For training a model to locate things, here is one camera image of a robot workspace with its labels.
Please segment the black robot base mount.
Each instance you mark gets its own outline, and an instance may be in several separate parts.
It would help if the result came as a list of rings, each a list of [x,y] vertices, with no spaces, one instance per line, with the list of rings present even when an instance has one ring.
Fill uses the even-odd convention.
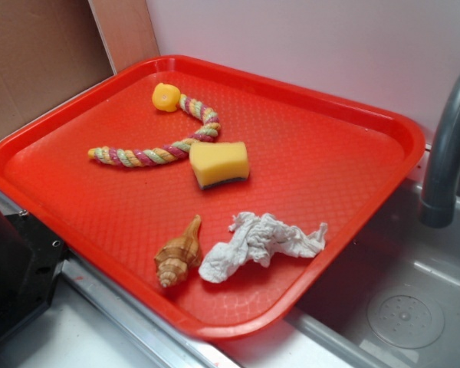
[[[38,218],[0,210],[0,343],[50,307],[64,253]]]

